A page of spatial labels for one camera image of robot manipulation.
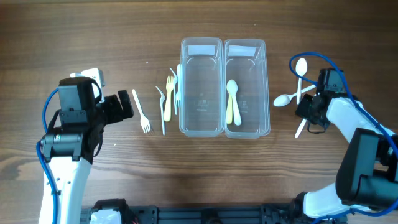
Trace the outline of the white spoon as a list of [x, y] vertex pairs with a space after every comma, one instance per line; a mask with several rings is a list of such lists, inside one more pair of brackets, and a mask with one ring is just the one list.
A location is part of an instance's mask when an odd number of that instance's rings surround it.
[[299, 127], [298, 127], [298, 129], [297, 129], [297, 131], [296, 131], [296, 133], [295, 133], [294, 138], [298, 138], [298, 137], [300, 136], [300, 134], [301, 134], [301, 132], [303, 131], [303, 129], [304, 129], [306, 123], [307, 123], [307, 120], [306, 120], [306, 119], [303, 119], [303, 120], [301, 121], [301, 123], [299, 124]]
[[295, 66], [296, 73], [300, 76], [297, 84], [297, 104], [300, 103], [301, 93], [302, 93], [302, 77], [306, 74], [308, 70], [307, 61], [304, 58], [300, 58]]
[[242, 121], [241, 121], [241, 115], [239, 112], [238, 108], [238, 102], [236, 98], [236, 94], [238, 92], [238, 86], [235, 80], [229, 80], [226, 84], [226, 89], [227, 92], [231, 94], [232, 100], [233, 100], [233, 121], [236, 126], [240, 126]]

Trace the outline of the white spoon crosswise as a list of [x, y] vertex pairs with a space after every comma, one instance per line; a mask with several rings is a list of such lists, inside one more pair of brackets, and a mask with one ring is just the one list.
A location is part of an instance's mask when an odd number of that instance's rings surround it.
[[[304, 89], [301, 89], [301, 93], [305, 93], [305, 92], [307, 92], [309, 90], [312, 90], [314, 88], [316, 88], [315, 85], [310, 85], [310, 86], [308, 86], [308, 87], [306, 87]], [[288, 95], [288, 94], [280, 95], [274, 100], [273, 105], [276, 106], [276, 107], [286, 106], [292, 101], [292, 98], [294, 98], [297, 95], [298, 95], [298, 93], [293, 93], [291, 95]]]

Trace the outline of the white bent plastic fork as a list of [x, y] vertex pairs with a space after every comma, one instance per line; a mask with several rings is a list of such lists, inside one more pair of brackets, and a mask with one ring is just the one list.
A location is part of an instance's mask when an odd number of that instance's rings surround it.
[[163, 93], [163, 91], [156, 86], [156, 89], [159, 91], [160, 93], [160, 100], [159, 100], [159, 105], [160, 105], [160, 113], [161, 113], [161, 123], [162, 123], [162, 134], [165, 136], [165, 121], [164, 121], [164, 103], [165, 103], [165, 95]]

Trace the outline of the yellow plastic fork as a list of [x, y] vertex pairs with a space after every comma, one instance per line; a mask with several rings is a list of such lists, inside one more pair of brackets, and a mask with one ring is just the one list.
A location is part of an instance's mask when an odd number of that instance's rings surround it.
[[166, 82], [166, 102], [165, 102], [165, 109], [164, 109], [164, 121], [169, 122], [171, 119], [171, 99], [172, 99], [172, 91], [174, 89], [174, 77], [168, 76]]

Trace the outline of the pale blue plastic fork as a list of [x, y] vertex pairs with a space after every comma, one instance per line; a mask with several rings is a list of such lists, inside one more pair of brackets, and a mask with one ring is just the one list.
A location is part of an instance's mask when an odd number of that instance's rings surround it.
[[181, 81], [181, 64], [177, 65], [177, 92], [176, 92], [176, 106], [180, 107], [180, 99], [181, 99], [181, 90], [180, 90], [180, 81]]

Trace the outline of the yellow plastic spoon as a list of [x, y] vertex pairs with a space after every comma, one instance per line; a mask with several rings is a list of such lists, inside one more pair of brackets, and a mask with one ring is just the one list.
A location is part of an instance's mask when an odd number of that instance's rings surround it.
[[228, 102], [226, 107], [226, 124], [233, 122], [233, 100], [230, 93], [228, 93]]

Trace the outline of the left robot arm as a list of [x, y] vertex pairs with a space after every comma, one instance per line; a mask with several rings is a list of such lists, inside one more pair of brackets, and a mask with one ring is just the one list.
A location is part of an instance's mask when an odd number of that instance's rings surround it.
[[44, 125], [36, 151], [44, 170], [40, 223], [79, 223], [86, 181], [102, 147], [105, 126], [133, 117], [129, 94], [95, 96], [100, 85], [89, 77], [60, 81], [60, 109]]

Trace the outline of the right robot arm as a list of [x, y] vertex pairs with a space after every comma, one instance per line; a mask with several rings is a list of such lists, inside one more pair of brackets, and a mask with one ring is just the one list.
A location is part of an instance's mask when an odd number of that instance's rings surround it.
[[304, 215], [325, 220], [353, 209], [375, 212], [397, 200], [397, 157], [362, 107], [333, 68], [321, 69], [316, 94], [301, 99], [297, 116], [323, 129], [334, 124], [349, 143], [335, 183], [302, 195]]

